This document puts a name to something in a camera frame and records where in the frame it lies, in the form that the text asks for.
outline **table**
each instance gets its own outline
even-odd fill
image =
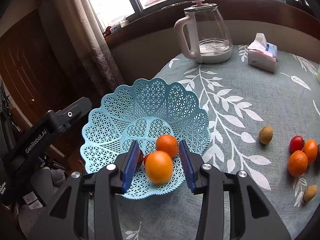
[[[246,57],[247,45],[234,46],[231,58],[215,65],[199,64],[179,54],[156,77],[167,83],[180,82],[198,95],[200,106],[209,112],[212,139],[204,161],[224,172],[247,171],[294,239],[320,202],[319,192],[309,203],[302,201],[307,185],[320,186],[316,167],[309,167],[297,179],[287,172],[293,136],[320,142],[318,64],[279,51],[273,74],[249,66]],[[273,127],[274,137],[262,146],[258,133],[266,125]],[[136,201],[116,198],[123,239],[196,238],[202,195],[193,195],[185,182],[167,195]],[[229,228],[225,192],[224,239],[229,239]]]

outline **tissue box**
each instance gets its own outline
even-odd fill
[[[277,46],[266,41],[263,33],[248,47],[248,64],[274,73],[277,66]]]

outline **kiwi fruit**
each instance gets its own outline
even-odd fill
[[[273,128],[271,126],[265,126],[259,132],[259,141],[262,144],[268,144],[272,140],[272,137],[273,137]]]
[[[311,185],[311,186],[307,187],[307,189],[305,190],[304,195],[303,195],[304,201],[308,202],[311,199],[313,199],[313,197],[317,193],[317,190],[318,190],[317,185]]]

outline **blue plastic basket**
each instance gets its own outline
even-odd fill
[[[208,126],[208,113],[199,108],[194,92],[177,82],[168,85],[161,78],[138,79],[131,87],[121,85],[105,95],[100,108],[90,112],[82,129],[85,143],[80,152],[88,173],[113,163],[118,154],[127,152],[133,140],[145,155],[155,151],[156,139],[162,134],[185,139],[192,152],[202,154],[210,140]],[[142,165],[124,197],[142,199],[176,189],[185,177],[180,157],[173,162],[172,178],[157,186],[149,182]]]

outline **curtain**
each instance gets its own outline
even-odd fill
[[[36,1],[52,50],[76,90],[85,92],[90,80],[89,90],[101,98],[124,84],[88,0]]]

